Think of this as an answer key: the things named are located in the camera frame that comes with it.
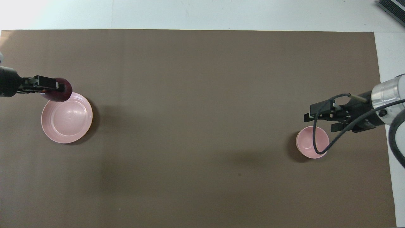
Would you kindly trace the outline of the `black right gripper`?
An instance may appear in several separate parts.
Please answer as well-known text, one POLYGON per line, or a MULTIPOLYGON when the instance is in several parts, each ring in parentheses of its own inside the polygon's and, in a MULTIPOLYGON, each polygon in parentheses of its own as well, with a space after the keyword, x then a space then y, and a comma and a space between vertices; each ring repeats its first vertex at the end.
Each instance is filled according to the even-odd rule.
MULTIPOLYGON (((304 122, 308 123, 311 121, 329 121, 329 122, 336 122, 331 124, 330 131, 331 132, 339 132, 343 131, 350 123, 356 120, 358 117, 367 113, 368 111, 373 109, 373 105, 371 103, 371 93, 372 91, 368 91, 365 93, 360 94, 360 97, 366 98, 369 102, 362 103, 355 99, 350 99, 348 103, 345 105, 341 105, 341 108, 346 113, 346 122, 340 123, 336 116, 336 107, 335 107, 335 99, 328 99, 322 102, 318 102, 315 104, 310 105, 309 113, 304 114, 304 122)), ((368 117, 360 120, 354 127, 351 126, 350 129, 347 131, 352 131, 353 133, 358 133, 362 131, 367 131, 376 128, 377 126, 384 125, 385 123, 379 118, 379 116, 374 112, 373 114, 369 115, 368 117)))

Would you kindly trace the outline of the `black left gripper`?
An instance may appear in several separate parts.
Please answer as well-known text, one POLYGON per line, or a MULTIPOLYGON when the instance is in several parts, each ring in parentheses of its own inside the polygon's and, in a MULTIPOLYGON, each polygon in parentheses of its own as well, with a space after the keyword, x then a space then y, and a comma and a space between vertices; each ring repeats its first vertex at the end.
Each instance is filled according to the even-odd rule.
MULTIPOLYGON (((12 97, 19 94, 33 93, 30 78, 21 77, 14 69, 0 67, 0 96, 12 97)), ((58 78, 48 78, 36 75, 33 77, 33 88, 41 95, 51 94, 52 91, 62 92, 65 84, 58 78)))

